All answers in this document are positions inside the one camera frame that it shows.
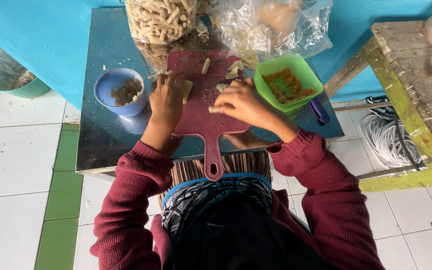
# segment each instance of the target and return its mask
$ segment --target blue wall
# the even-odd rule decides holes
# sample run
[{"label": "blue wall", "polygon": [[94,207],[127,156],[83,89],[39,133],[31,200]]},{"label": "blue wall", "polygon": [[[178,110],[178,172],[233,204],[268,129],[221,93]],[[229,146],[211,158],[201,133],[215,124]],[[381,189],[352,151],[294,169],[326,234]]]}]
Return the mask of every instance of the blue wall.
[{"label": "blue wall", "polygon": [[[123,0],[0,1],[0,47],[81,109],[91,9],[123,6]],[[374,22],[424,20],[432,0],[333,0],[329,37],[333,48],[313,58],[323,83],[371,37]],[[370,69],[332,101],[360,100],[383,90]]]},{"label": "blue wall", "polygon": [[119,0],[0,0],[0,47],[81,110],[91,9]]}]

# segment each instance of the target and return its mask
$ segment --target cutting board handle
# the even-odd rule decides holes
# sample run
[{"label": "cutting board handle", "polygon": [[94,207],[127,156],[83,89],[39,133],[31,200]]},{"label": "cutting board handle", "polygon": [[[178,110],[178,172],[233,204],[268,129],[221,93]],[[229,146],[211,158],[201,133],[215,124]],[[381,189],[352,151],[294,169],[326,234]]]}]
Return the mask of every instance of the cutting board handle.
[{"label": "cutting board handle", "polygon": [[219,136],[204,139],[204,174],[211,181],[218,181],[223,176],[223,163],[219,152]]}]

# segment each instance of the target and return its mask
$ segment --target green floor tile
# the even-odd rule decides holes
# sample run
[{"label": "green floor tile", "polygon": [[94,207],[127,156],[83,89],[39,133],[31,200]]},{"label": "green floor tile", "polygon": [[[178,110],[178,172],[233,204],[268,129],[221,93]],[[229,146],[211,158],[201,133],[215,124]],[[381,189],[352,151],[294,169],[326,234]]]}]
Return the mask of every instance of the green floor tile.
[{"label": "green floor tile", "polygon": [[75,171],[76,153],[78,150],[79,131],[61,130],[61,138],[57,146],[55,171]]},{"label": "green floor tile", "polygon": [[46,220],[34,270],[72,270],[78,218]]},{"label": "green floor tile", "polygon": [[83,175],[73,171],[55,171],[45,220],[79,217]]},{"label": "green floor tile", "polygon": [[64,130],[78,130],[79,131],[79,125],[78,124],[63,123],[63,129]]}]

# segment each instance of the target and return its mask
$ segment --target cutting board hole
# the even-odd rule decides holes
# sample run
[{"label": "cutting board hole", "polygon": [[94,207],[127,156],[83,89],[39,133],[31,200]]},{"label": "cutting board hole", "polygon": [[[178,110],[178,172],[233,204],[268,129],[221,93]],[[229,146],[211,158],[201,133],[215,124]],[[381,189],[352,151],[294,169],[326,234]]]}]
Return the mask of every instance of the cutting board hole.
[{"label": "cutting board hole", "polygon": [[211,173],[215,175],[218,172],[218,169],[216,167],[216,163],[211,164]]}]

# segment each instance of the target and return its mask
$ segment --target person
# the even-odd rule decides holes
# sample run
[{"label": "person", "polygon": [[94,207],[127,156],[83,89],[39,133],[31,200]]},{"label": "person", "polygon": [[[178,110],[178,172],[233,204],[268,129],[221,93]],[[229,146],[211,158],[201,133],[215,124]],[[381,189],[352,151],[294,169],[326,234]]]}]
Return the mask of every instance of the person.
[{"label": "person", "polygon": [[[281,139],[266,151],[279,173],[308,188],[302,207],[310,231],[289,212],[286,190],[271,189],[265,155],[247,156],[247,166],[234,157],[236,172],[218,181],[192,176],[201,172],[192,168],[180,172],[186,181],[174,184],[171,175],[181,176],[170,174],[174,164],[166,149],[182,115],[183,82],[182,75],[160,74],[151,86],[153,114],[140,141],[119,159],[94,220],[97,241],[90,252],[99,269],[384,269],[358,179],[324,138],[258,95],[252,79],[233,81],[214,105]],[[162,215],[149,231],[148,197],[164,192]]]}]

